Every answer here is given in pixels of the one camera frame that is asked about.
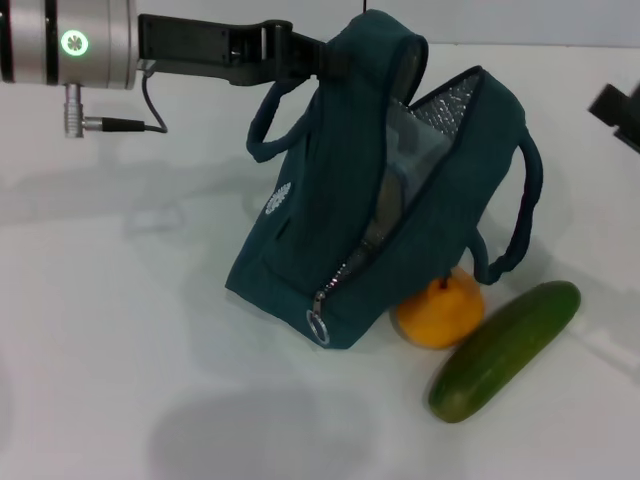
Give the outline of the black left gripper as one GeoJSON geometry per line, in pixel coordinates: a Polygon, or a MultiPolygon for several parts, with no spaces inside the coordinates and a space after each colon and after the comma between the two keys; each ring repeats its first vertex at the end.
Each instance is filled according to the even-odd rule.
{"type": "Polygon", "coordinates": [[[234,86],[273,82],[287,72],[291,36],[294,78],[338,79],[349,70],[347,57],[282,20],[231,25],[141,14],[138,34],[138,69],[147,75],[209,77],[234,86]]]}

